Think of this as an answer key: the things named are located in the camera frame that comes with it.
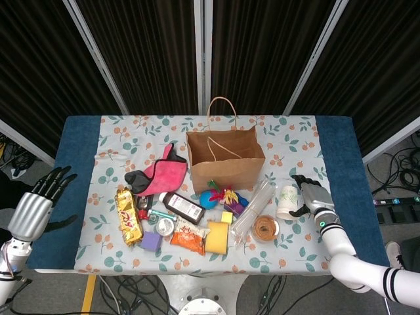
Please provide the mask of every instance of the floral tablecloth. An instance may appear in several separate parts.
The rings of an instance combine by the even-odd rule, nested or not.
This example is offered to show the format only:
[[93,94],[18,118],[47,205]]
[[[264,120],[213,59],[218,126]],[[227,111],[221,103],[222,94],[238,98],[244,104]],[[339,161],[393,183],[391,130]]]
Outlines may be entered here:
[[[233,116],[211,118],[212,130],[229,130],[233,125]],[[256,126],[258,142],[266,156],[260,179],[268,178],[278,185],[276,197],[263,214],[275,216],[280,190],[295,185],[293,174],[316,179],[329,190],[314,116],[242,115],[237,126],[239,129]],[[245,243],[235,247],[230,236],[225,255],[201,256],[170,245],[170,237],[163,239],[156,253],[138,245],[125,245],[114,203],[116,190],[126,186],[124,174],[147,168],[159,159],[170,142],[175,144],[177,154],[188,160],[185,132],[208,128],[205,116],[102,116],[75,270],[109,275],[328,273],[329,255],[309,215],[296,221],[279,219],[280,234],[269,243],[259,243],[248,236]],[[189,172],[178,193],[198,199]],[[240,193],[250,198],[252,190]],[[166,211],[157,198],[152,209]],[[206,226],[209,219],[220,220],[221,213],[220,208],[206,211],[200,225]],[[142,227],[145,231],[156,229],[148,221],[142,221]]]

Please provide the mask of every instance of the wrapper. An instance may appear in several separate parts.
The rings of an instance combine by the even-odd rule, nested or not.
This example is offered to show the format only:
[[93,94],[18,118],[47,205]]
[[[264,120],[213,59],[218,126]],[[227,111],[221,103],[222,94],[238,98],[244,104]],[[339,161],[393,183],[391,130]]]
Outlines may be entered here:
[[143,230],[137,219],[133,195],[128,188],[118,190],[115,195],[119,223],[123,232],[123,239],[127,245],[139,242],[143,238]]
[[179,245],[204,256],[204,237],[210,232],[208,228],[196,226],[179,217],[171,245]]

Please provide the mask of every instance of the brown bottle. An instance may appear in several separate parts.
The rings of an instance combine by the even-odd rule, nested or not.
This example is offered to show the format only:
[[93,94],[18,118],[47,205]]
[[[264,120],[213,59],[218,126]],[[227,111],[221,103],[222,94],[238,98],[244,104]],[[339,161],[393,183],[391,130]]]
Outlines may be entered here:
[[162,192],[159,195],[159,201],[163,202],[166,209],[195,225],[204,216],[205,209],[203,207],[174,192]]

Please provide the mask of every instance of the black curtain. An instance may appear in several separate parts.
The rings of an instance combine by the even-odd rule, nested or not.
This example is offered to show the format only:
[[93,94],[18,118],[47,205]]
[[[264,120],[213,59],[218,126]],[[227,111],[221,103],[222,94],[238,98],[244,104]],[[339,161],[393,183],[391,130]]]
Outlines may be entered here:
[[0,2],[0,119],[52,157],[67,116],[120,114],[61,1]]
[[292,114],[351,116],[363,155],[420,116],[420,2],[350,1]]
[[281,114],[334,2],[214,0],[211,96],[239,114]]
[[77,2],[132,114],[196,114],[192,0]]

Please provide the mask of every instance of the purple sponge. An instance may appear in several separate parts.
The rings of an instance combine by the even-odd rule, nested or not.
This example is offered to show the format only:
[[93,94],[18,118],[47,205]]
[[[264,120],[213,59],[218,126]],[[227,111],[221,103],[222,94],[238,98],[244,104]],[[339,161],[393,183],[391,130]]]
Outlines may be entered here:
[[162,242],[162,236],[158,233],[145,232],[140,247],[147,251],[158,251]]

